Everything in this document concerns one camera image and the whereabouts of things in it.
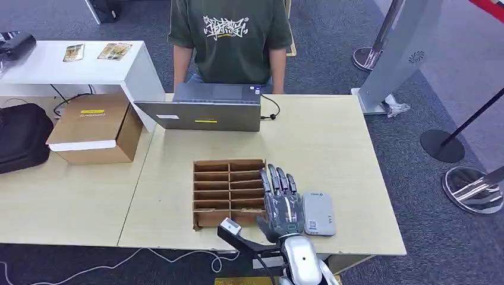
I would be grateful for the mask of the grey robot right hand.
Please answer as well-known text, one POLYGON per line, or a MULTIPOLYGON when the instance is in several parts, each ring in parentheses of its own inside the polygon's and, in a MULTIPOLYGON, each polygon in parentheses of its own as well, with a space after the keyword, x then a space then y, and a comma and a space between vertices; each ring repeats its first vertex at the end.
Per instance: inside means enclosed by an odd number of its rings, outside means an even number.
POLYGON ((294 177, 280 167, 268 164, 260 171, 266 216, 256 218, 257 225, 270 243, 304 231, 303 199, 294 177))

